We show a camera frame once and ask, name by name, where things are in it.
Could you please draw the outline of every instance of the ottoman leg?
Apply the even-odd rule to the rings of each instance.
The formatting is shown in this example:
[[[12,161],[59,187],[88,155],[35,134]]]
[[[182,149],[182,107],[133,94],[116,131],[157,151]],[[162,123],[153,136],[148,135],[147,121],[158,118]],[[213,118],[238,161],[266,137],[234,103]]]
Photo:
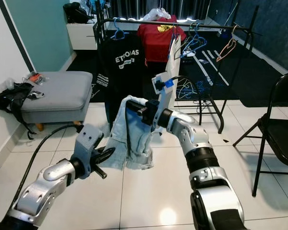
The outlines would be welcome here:
[[[74,123],[75,125],[77,125],[77,126],[81,125],[81,122],[80,122],[80,121],[74,121],[73,123]]]
[[[36,123],[35,125],[36,125],[36,127],[38,128],[38,130],[39,130],[40,132],[44,130],[44,124],[42,124],[42,123]]]

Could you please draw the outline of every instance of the black bag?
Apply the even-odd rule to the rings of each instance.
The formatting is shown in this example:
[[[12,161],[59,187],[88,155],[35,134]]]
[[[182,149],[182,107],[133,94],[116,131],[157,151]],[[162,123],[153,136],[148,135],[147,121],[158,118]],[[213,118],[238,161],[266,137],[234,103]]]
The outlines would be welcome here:
[[[87,23],[90,17],[85,10],[80,7],[80,3],[73,2],[63,5],[68,23]]]
[[[29,83],[14,83],[14,89],[6,89],[0,93],[0,110],[4,110],[7,113],[12,113],[17,121],[22,123],[28,130],[28,138],[33,140],[29,134],[36,134],[29,129],[27,123],[24,121],[21,114],[21,107],[23,106],[24,100],[30,93],[33,86]]]

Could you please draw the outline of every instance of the clothes hanger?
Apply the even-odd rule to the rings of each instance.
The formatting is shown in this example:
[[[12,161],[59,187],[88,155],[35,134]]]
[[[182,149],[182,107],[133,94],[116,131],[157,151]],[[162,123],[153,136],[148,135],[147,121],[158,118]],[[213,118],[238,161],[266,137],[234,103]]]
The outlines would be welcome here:
[[[236,29],[237,26],[235,26],[231,32],[231,39],[229,40],[229,42],[226,44],[226,46],[224,46],[224,48],[222,49],[222,51],[220,52],[220,55],[216,58],[216,61],[220,61],[223,58],[225,58],[228,54],[231,53],[231,51],[233,51],[233,49],[236,47],[237,42],[234,39],[234,31]],[[224,56],[222,56],[223,52],[229,50]]]
[[[188,55],[191,52],[194,52],[202,47],[204,47],[207,44],[207,40],[203,37],[200,37],[197,33],[198,30],[198,26],[200,25],[200,23],[198,23],[195,27],[195,35],[193,37],[193,39],[186,45],[186,47],[183,49],[182,51],[182,55],[180,55],[178,58],[183,58],[186,55]]]
[[[115,40],[122,40],[125,38],[125,35],[129,34],[128,32],[124,32],[123,30],[121,30],[118,26],[116,26],[116,20],[118,18],[114,19],[114,27],[117,28],[117,31],[115,31],[115,34],[111,37],[111,39],[115,39]]]
[[[179,54],[179,57],[176,57],[176,53],[177,53],[178,51],[180,51],[180,49],[181,49],[182,47],[184,47],[186,44],[188,44],[188,43],[190,42],[190,39],[193,38],[193,36],[192,36],[191,33],[190,33],[190,29],[192,28],[192,25],[193,25],[193,24],[196,25],[196,23],[191,23],[191,24],[190,24],[189,29],[188,29],[188,37],[185,39],[184,43],[183,43],[183,44],[176,50],[176,52],[174,53],[174,60],[180,58],[180,54]]]

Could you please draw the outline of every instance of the teal wall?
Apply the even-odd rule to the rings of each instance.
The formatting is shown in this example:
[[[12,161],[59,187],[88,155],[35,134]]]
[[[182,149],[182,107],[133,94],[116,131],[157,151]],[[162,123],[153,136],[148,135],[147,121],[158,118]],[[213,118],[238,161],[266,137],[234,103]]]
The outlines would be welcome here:
[[[58,71],[72,54],[63,5],[69,0],[6,0],[37,71]]]

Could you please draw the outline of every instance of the orange hanger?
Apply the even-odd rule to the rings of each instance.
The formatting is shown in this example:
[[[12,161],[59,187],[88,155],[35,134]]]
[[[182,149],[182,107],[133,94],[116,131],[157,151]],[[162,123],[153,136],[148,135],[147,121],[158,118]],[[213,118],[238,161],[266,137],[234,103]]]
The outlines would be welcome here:
[[[223,58],[225,58],[225,57],[226,57],[228,54],[230,54],[230,52],[236,47],[237,42],[236,42],[236,40],[234,39],[234,31],[235,31],[236,27],[237,27],[237,26],[235,26],[235,27],[233,28],[232,32],[231,32],[231,39],[230,39],[230,41],[227,43],[226,46],[224,46],[224,48],[222,49],[220,55],[216,58],[216,61],[217,61],[217,62],[220,61],[220,60],[222,60]],[[224,51],[227,51],[227,50],[229,50],[229,51],[228,51],[224,56],[222,56],[222,53],[223,53]]]

